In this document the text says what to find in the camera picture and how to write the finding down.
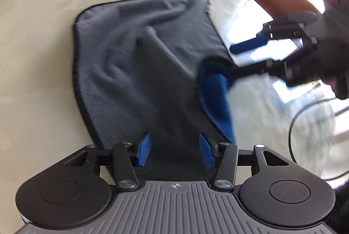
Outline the person's right hand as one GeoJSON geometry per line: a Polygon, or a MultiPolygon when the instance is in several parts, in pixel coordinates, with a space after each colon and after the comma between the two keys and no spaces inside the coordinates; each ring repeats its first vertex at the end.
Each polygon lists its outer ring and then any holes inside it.
{"type": "Polygon", "coordinates": [[[323,37],[326,69],[323,81],[338,99],[348,98],[348,0],[323,0],[323,37]]]}

